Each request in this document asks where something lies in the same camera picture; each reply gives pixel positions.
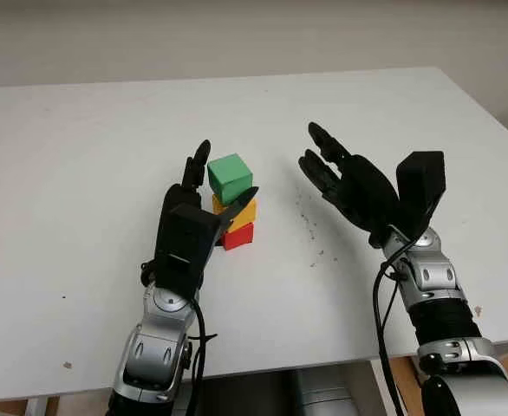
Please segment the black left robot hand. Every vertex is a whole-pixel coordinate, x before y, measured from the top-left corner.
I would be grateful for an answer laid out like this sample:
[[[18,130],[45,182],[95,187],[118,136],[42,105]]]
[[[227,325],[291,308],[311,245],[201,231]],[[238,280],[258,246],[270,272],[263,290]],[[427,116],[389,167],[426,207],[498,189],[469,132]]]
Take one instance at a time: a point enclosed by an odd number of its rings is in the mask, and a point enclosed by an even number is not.
[[[169,187],[163,200],[154,253],[193,251],[220,244],[223,235],[255,198],[258,188],[243,189],[219,214],[205,211],[199,188],[210,173],[211,142],[204,140],[186,159],[183,178]]]

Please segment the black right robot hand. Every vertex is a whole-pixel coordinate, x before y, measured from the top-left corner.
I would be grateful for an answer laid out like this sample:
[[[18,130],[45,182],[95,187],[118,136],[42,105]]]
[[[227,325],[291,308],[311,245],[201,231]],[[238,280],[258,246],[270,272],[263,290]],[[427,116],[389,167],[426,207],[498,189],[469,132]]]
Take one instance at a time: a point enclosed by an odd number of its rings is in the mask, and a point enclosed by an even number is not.
[[[306,150],[298,160],[301,170],[326,201],[369,233],[370,246],[382,248],[399,207],[396,190],[368,159],[350,153],[317,123],[311,121],[308,131],[320,152]]]

